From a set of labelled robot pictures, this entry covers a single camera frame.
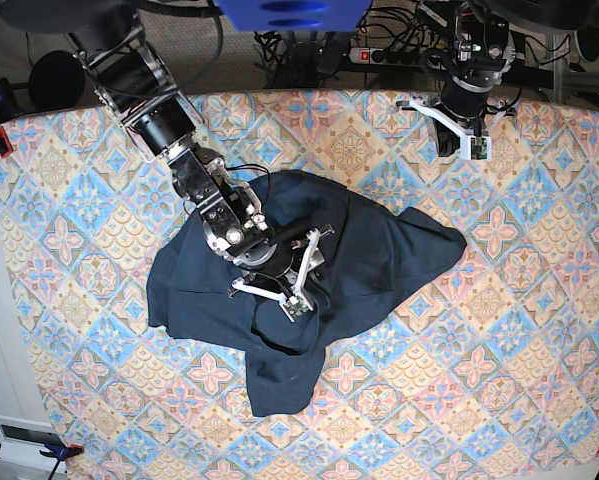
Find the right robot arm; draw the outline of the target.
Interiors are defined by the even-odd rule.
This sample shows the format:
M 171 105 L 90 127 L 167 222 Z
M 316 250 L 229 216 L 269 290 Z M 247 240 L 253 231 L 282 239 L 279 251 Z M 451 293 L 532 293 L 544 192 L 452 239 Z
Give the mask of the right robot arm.
M 274 226 L 264 202 L 232 177 L 223 156 L 201 147 L 184 109 L 183 92 L 146 38 L 142 11 L 219 18 L 214 6 L 153 1 L 0 1 L 0 18 L 19 30 L 66 34 L 100 100 L 132 138 L 140 139 L 172 172 L 177 194 L 194 204 L 209 248 L 247 272 L 232 287 L 291 307 L 308 306 L 305 288 L 324 259 L 324 231 Z

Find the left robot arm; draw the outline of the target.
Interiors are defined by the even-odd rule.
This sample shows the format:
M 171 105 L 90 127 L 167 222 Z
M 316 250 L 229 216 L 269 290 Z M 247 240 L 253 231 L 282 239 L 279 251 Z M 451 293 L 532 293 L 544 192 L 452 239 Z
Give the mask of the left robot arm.
M 422 1 L 416 17 L 445 42 L 419 55 L 421 70 L 441 82 L 439 98 L 410 103 L 433 120 L 441 157 L 490 157 L 485 117 L 503 117 L 513 104 L 489 104 L 489 96 L 523 53 L 511 25 L 546 35 L 589 31 L 599 39 L 599 1 Z

